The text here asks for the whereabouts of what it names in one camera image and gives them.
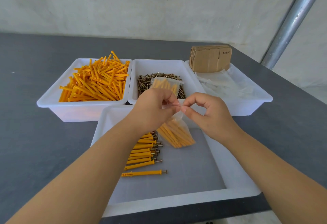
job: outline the folded cardboard box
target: folded cardboard box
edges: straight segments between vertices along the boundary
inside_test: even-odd
[[[231,47],[228,45],[193,46],[190,67],[198,73],[215,73],[229,68]]]

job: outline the skin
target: skin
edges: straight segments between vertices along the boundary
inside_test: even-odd
[[[171,105],[161,109],[162,103]],[[203,116],[191,109],[193,104],[205,107],[206,114]],[[235,156],[282,223],[327,220],[327,190],[246,134],[220,98],[194,93],[180,107],[171,91],[150,89],[139,97],[122,121],[7,223],[98,223],[137,140],[179,110]]]

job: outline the metal pipe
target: metal pipe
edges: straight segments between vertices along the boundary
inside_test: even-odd
[[[295,0],[261,61],[262,65],[273,69],[314,2],[315,0]]]

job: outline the bag of yellow anchors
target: bag of yellow anchors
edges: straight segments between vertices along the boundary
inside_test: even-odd
[[[171,90],[176,97],[178,96],[180,85],[182,84],[184,84],[184,82],[173,78],[155,77],[151,79],[151,87]]]
[[[177,112],[157,129],[161,138],[174,148],[182,148],[195,144],[186,123],[182,120],[183,113]]]

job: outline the person's left hand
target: person's left hand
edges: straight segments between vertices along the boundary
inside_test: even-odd
[[[172,105],[162,109],[163,101]],[[180,109],[180,104],[172,91],[151,88],[140,95],[126,118],[145,134],[159,128]]]

